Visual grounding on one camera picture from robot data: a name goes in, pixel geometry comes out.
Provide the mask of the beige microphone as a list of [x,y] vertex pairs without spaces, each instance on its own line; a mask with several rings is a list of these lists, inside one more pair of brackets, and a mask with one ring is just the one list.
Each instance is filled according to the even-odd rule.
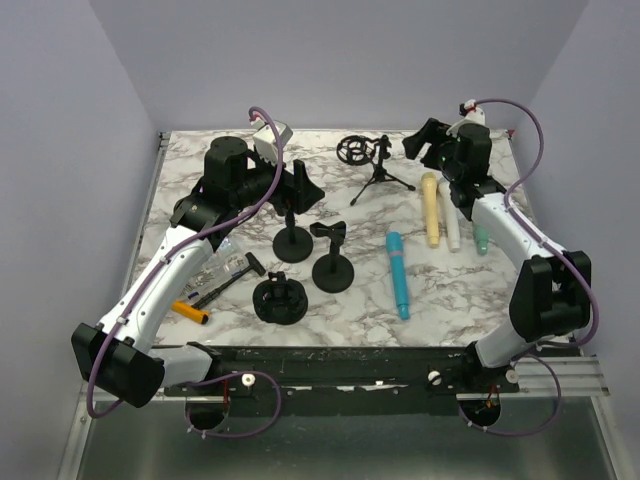
[[440,243],[437,188],[438,181],[434,173],[425,173],[421,178],[423,208],[427,244],[430,248],[438,248]]

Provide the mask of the tall black clip stand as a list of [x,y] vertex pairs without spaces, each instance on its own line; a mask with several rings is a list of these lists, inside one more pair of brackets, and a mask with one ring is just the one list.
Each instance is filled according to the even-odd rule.
[[313,250],[311,234],[295,223],[295,213],[289,200],[286,201],[285,227],[273,240],[273,252],[282,262],[295,264],[306,260]]

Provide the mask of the black tripod shock-mount stand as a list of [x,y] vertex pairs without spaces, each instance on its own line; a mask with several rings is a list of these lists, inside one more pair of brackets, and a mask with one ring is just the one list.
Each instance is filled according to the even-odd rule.
[[354,206],[364,191],[374,185],[396,182],[414,192],[416,187],[391,175],[384,167],[384,161],[391,157],[391,141],[384,134],[378,138],[370,138],[363,135],[349,135],[340,140],[336,146],[336,156],[344,164],[349,166],[371,165],[373,172],[358,194],[350,201]]

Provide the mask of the white microphone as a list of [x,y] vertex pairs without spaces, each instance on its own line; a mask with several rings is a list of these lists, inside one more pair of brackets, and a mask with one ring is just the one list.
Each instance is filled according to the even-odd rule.
[[458,252],[461,248],[458,210],[451,199],[449,182],[444,178],[438,182],[438,194],[444,211],[449,251]]

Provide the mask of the short black clip stand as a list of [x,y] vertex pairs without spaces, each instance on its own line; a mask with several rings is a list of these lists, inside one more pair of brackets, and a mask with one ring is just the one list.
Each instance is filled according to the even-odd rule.
[[354,278],[353,264],[340,253],[346,238],[346,223],[339,221],[333,225],[315,222],[310,225],[315,237],[330,240],[329,253],[320,257],[313,265],[312,280],[323,292],[336,294],[347,290]]

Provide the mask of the blue microphone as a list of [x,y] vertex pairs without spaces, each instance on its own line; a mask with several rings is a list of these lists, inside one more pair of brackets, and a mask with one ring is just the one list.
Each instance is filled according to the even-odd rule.
[[404,245],[396,231],[386,234],[386,251],[390,261],[391,280],[398,315],[401,320],[410,318],[410,299],[404,265]]

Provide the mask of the black shock-mount round stand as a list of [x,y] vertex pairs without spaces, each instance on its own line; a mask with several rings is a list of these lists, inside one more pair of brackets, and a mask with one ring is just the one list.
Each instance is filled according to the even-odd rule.
[[252,302],[261,321],[284,326],[299,322],[308,309],[304,286],[287,278],[282,271],[268,273],[268,277],[254,289]]

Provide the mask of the mint green microphone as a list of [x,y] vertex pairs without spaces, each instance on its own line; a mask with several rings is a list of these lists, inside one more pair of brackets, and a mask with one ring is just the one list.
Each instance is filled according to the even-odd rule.
[[488,231],[477,224],[473,224],[473,235],[477,254],[485,256],[488,253],[490,244]]

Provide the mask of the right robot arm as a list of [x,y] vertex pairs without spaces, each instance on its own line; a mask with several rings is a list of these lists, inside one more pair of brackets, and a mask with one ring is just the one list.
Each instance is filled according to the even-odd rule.
[[480,392],[506,366],[538,341],[587,326],[591,302],[591,261],[545,239],[518,210],[504,202],[505,188],[489,173],[489,129],[472,120],[454,125],[429,119],[402,142],[405,155],[438,170],[448,181],[453,204],[465,218],[488,231],[519,275],[509,303],[508,320],[467,349],[460,379]]

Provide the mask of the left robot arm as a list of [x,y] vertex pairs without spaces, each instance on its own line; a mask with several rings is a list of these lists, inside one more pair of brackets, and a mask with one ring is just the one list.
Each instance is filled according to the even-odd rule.
[[281,216],[303,214],[324,196],[303,161],[294,161],[288,171],[239,137],[213,139],[203,175],[176,202],[170,226],[143,273],[96,325],[82,323],[73,332],[82,378],[136,408],[165,385],[188,383],[201,395],[214,393],[222,372],[202,348],[187,348],[184,366],[151,354],[167,312],[225,237],[263,203]]

